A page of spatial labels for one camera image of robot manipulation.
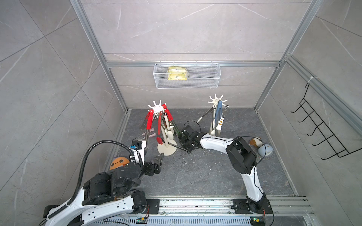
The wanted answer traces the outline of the yellow packet in basket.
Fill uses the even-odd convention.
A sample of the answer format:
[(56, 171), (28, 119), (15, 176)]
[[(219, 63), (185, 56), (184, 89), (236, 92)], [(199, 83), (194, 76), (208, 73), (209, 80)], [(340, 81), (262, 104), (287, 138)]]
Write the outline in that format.
[(169, 81), (186, 81), (188, 78), (188, 70), (179, 66), (168, 67), (167, 79)]

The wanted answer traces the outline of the grey blue dome toy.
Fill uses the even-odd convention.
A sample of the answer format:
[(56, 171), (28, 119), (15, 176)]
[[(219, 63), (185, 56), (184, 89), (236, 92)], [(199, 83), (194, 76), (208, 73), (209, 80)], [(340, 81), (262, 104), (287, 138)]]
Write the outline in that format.
[(258, 154), (259, 154), (260, 158), (268, 157), (268, 156), (272, 155), (273, 152), (274, 152), (274, 148), (269, 144), (262, 145), (258, 149)]

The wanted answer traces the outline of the black steel tongs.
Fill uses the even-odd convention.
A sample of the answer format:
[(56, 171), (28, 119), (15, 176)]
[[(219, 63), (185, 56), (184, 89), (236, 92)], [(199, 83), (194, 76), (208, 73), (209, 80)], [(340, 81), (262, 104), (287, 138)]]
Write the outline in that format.
[(187, 152), (187, 150), (186, 149), (184, 149), (184, 148), (182, 148), (182, 147), (180, 147), (180, 146), (177, 146), (177, 145), (175, 145), (175, 144), (173, 144), (173, 143), (168, 143), (169, 145), (171, 145), (171, 146), (173, 146), (173, 147), (176, 147), (176, 148), (178, 148), (178, 149), (181, 149), (181, 150), (183, 150), (183, 151), (186, 151)]

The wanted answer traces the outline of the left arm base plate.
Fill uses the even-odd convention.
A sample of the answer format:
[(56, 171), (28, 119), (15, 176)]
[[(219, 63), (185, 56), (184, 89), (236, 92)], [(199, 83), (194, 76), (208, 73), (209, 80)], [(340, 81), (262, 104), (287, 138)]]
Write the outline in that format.
[(145, 208), (142, 209), (141, 214), (148, 214), (148, 215), (153, 215), (153, 214), (159, 214), (159, 208), (160, 208), (160, 199), (147, 199), (147, 205)]

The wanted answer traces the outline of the cream utensil stand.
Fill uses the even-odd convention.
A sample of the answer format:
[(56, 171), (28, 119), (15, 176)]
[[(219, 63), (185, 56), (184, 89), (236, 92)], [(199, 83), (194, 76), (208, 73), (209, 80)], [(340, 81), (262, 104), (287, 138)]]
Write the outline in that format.
[(225, 113), (228, 110), (229, 106), (225, 103), (228, 100), (223, 99), (223, 95), (220, 97), (217, 97), (215, 94), (215, 97), (210, 97), (212, 104), (212, 121), (209, 129), (209, 134), (213, 136), (220, 136), (222, 125), (225, 119)]
[[(165, 115), (162, 105), (163, 105), (163, 103), (162, 103), (161, 100), (159, 101), (158, 104), (155, 101), (153, 101), (153, 106), (149, 105), (150, 110), (154, 110), (153, 121), (156, 120), (157, 125), (158, 125), (158, 118), (157, 117), (158, 117), (159, 112), (162, 111), (163, 114)], [(169, 145), (168, 143), (170, 142), (170, 143), (173, 143), (173, 144), (177, 145), (176, 141), (174, 139), (167, 139), (167, 141), (164, 141), (162, 132), (161, 132), (161, 138), (163, 139), (163, 144), (160, 145), (160, 144), (157, 143), (158, 152), (163, 153), (165, 156), (173, 155), (176, 152), (177, 148)]]

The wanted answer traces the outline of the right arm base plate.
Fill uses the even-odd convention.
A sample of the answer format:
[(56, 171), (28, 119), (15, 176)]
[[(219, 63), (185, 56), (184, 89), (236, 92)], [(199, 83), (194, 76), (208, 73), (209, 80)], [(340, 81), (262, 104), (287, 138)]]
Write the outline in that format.
[(273, 214), (273, 210), (267, 199), (258, 202), (247, 198), (233, 199), (231, 209), (234, 210), (236, 214)]

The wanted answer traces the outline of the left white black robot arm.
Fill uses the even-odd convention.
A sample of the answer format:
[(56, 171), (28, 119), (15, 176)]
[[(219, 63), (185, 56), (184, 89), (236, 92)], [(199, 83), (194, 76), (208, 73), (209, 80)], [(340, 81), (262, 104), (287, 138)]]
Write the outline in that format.
[[(91, 151), (101, 144), (114, 144), (129, 152), (129, 163), (96, 174), (82, 182), (85, 165)], [(121, 214), (158, 214), (159, 199), (147, 199), (143, 191), (136, 190), (144, 175), (161, 172), (163, 153), (153, 161), (144, 160), (145, 141), (135, 141), (136, 146), (126, 146), (114, 140), (98, 141), (85, 152), (78, 181), (72, 197), (61, 205), (48, 205), (44, 209), (41, 226), (88, 226), (97, 220), (110, 222)]]

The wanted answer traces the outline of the red handled steel tongs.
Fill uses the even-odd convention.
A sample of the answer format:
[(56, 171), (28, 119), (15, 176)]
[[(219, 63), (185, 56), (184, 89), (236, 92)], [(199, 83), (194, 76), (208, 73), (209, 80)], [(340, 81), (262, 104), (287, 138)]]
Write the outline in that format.
[(169, 109), (168, 109), (168, 107), (166, 106), (166, 104), (163, 104), (162, 107), (163, 107), (164, 113), (167, 114), (167, 116), (168, 116), (168, 120), (169, 120), (170, 124), (173, 126), (174, 137), (180, 138), (180, 137), (181, 137), (181, 132), (180, 132), (180, 130), (178, 129), (177, 124), (176, 124), (176, 122), (174, 121), (171, 112), (169, 111)]

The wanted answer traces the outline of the slim white tongs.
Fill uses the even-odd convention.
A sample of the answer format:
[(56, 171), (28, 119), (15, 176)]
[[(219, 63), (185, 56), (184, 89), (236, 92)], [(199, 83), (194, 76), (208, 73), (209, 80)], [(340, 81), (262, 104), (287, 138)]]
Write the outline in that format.
[(228, 110), (229, 106), (225, 105), (224, 108), (218, 107), (217, 108), (217, 115), (216, 115), (216, 134), (219, 136), (222, 130), (223, 121), (225, 118), (225, 112)]

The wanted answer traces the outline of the orange monster plush toy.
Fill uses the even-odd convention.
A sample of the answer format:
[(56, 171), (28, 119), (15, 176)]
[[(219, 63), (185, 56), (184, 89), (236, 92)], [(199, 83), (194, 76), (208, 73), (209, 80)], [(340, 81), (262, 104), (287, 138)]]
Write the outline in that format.
[(123, 167), (123, 166), (127, 165), (129, 162), (130, 162), (130, 160), (128, 158), (125, 158), (125, 157), (114, 158), (111, 165), (110, 165), (109, 170), (113, 170), (113, 169), (116, 169), (116, 168), (119, 168), (119, 167)]

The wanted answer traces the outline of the steel tongs with ring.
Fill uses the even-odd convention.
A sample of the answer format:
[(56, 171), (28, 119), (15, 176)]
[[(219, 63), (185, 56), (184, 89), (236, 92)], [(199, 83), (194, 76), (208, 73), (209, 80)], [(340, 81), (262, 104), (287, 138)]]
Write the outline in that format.
[(205, 117), (207, 114), (213, 112), (214, 107), (211, 107), (209, 110), (207, 110), (198, 120), (197, 123), (201, 122), (201, 120), (203, 119), (203, 117)]

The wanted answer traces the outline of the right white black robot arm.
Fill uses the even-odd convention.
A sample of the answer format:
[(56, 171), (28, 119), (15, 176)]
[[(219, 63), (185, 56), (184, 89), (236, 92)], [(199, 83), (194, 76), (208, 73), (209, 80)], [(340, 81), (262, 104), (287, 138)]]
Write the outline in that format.
[(197, 148), (216, 150), (228, 155), (232, 167), (241, 174), (246, 190), (247, 205), (252, 213), (259, 213), (268, 204), (258, 174), (256, 153), (242, 137), (220, 138), (202, 132), (187, 133), (178, 136), (185, 150), (191, 152)]

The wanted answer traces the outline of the long steel white tongs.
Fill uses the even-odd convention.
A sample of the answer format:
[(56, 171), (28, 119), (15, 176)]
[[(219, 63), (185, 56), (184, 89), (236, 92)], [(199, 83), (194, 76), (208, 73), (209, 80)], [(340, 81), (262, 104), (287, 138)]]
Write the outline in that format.
[(162, 128), (163, 138), (164, 138), (164, 141), (167, 141), (167, 139), (168, 139), (168, 136), (167, 136), (168, 130), (167, 130), (166, 121), (165, 121), (163, 113), (160, 113), (160, 118), (161, 118), (161, 128)]

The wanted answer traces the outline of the blue handled cream tongs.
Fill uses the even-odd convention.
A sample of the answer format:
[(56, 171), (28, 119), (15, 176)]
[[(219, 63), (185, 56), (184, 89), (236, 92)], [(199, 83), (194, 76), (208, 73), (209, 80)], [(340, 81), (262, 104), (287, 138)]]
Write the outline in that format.
[(213, 122), (211, 124), (210, 134), (218, 136), (221, 133), (222, 124), (223, 124), (223, 115), (222, 115), (222, 100), (216, 100), (213, 105)]

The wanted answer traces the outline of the red sleeved steel tongs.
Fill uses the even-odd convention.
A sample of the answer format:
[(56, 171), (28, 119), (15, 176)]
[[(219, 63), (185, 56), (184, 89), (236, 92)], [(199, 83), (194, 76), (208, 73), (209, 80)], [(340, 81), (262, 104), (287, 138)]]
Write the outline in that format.
[(154, 110), (148, 110), (148, 113), (140, 126), (140, 130), (145, 130), (145, 149), (149, 140), (150, 130), (152, 129), (152, 122), (154, 118)]

